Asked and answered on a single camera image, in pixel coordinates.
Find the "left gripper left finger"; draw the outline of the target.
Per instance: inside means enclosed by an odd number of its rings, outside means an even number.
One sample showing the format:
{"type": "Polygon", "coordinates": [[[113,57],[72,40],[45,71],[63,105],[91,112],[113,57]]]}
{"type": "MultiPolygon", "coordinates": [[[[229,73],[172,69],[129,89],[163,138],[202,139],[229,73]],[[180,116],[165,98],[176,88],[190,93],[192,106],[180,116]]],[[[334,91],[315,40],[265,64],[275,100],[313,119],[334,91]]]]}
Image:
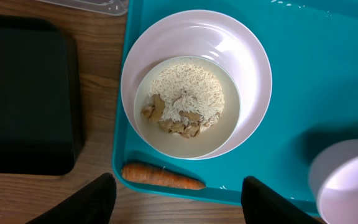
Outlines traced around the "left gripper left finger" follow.
{"type": "Polygon", "coordinates": [[[116,202],[116,181],[104,173],[28,224],[109,223],[116,202]]]}

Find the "small white food bowl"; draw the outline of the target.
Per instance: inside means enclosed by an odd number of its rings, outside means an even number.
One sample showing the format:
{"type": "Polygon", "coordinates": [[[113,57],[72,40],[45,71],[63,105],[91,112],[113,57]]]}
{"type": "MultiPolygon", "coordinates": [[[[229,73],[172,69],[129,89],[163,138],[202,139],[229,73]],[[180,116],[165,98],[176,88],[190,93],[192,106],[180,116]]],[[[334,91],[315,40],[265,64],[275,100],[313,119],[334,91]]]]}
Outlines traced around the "small white food bowl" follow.
{"type": "Polygon", "coordinates": [[[203,57],[181,56],[161,62],[145,75],[135,95],[133,112],[139,136],[156,151],[178,159],[196,159],[217,151],[234,134],[241,116],[241,97],[234,80],[220,65],[203,57]],[[219,80],[224,94],[224,109],[218,122],[194,138],[165,133],[141,115],[142,108],[149,103],[152,80],[164,69],[182,63],[193,63],[210,70],[219,80]]]}

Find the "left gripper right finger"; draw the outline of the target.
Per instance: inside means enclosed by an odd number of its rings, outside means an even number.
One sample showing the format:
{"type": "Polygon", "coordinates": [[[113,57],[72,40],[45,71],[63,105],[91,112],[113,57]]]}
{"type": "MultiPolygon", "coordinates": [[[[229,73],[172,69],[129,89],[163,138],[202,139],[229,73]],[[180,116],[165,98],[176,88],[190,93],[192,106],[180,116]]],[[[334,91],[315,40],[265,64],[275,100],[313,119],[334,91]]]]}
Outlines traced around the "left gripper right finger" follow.
{"type": "Polygon", "coordinates": [[[241,205],[246,224],[320,224],[253,176],[242,184],[241,205]]]}

